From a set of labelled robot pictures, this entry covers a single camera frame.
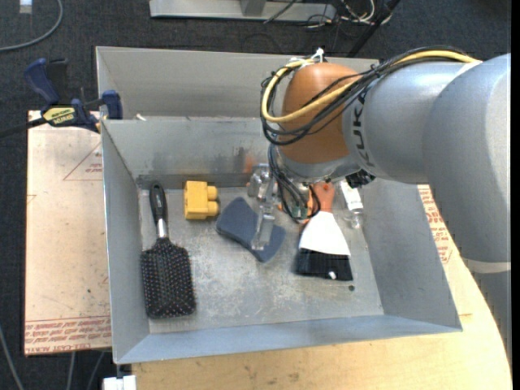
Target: gray robot arm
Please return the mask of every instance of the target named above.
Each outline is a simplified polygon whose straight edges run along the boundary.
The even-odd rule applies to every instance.
[[[471,58],[460,62],[449,56],[429,61],[430,55],[414,62],[414,56],[406,58],[405,66],[367,85],[356,88],[354,82],[356,90],[343,99],[341,94],[346,92],[337,89],[342,84],[328,89],[328,93],[340,95],[314,110],[307,106],[309,99],[316,98],[316,93],[322,98],[328,93],[319,93],[323,85],[314,92],[309,89],[313,81],[323,81],[323,74],[331,68],[305,65],[304,72],[297,71],[287,92],[301,94],[301,102],[293,104],[299,111],[308,110],[299,128],[318,117],[324,105],[333,105],[334,115],[340,111],[340,123],[330,121],[328,125],[339,126],[344,153],[340,157],[328,154],[331,149],[326,146],[334,129],[329,128],[329,135],[319,140],[315,129],[321,123],[317,123],[309,133],[315,140],[294,132],[304,136],[295,139],[290,149],[278,145],[277,163],[297,183],[334,180],[363,169],[377,178],[429,184],[461,256],[487,299],[511,362],[511,56],[485,62]],[[305,80],[295,79],[304,73]],[[291,87],[300,82],[299,87]],[[266,103],[263,107],[262,113],[268,117]],[[291,111],[283,114],[293,115]],[[303,116],[298,115],[299,124]],[[275,132],[266,134],[271,135],[271,143],[280,139]],[[323,152],[323,160],[306,160],[301,151]]]

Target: orange object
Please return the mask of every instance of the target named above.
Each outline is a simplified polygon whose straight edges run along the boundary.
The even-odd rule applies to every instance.
[[[302,108],[313,96],[323,91],[328,85],[339,78],[353,76],[342,80],[330,88],[326,93],[338,89],[339,87],[356,80],[356,72],[348,67],[334,63],[315,63],[303,67],[295,72],[294,77],[288,84],[285,92],[282,116],[289,115]],[[309,123],[326,105],[319,106],[311,110],[302,117],[284,123],[285,130],[293,130]],[[323,163],[343,158],[349,154],[349,150],[343,138],[343,124],[341,115],[338,114],[343,107],[338,107],[333,114],[337,114],[323,130],[303,137],[299,141],[290,145],[280,146],[280,150],[285,156],[299,163]],[[321,124],[316,124],[313,130],[319,128]]]

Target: yellow block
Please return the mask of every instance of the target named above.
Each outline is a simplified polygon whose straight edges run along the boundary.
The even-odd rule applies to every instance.
[[[186,219],[206,219],[219,213],[217,188],[206,182],[189,180],[184,186],[184,217]]]

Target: metal stand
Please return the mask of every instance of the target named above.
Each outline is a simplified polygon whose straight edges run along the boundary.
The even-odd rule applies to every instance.
[[[330,19],[336,14],[329,4],[267,0],[150,0],[149,8],[151,17],[160,18],[269,20],[279,14],[273,20],[306,22],[317,14]]]

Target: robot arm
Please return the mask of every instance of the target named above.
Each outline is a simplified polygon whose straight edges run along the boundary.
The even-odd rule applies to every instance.
[[[413,50],[362,73],[313,57],[280,68],[262,95],[275,178],[306,185],[362,171],[431,186],[509,360],[510,70],[510,54],[480,62],[451,48]],[[273,115],[276,86],[291,73]]]

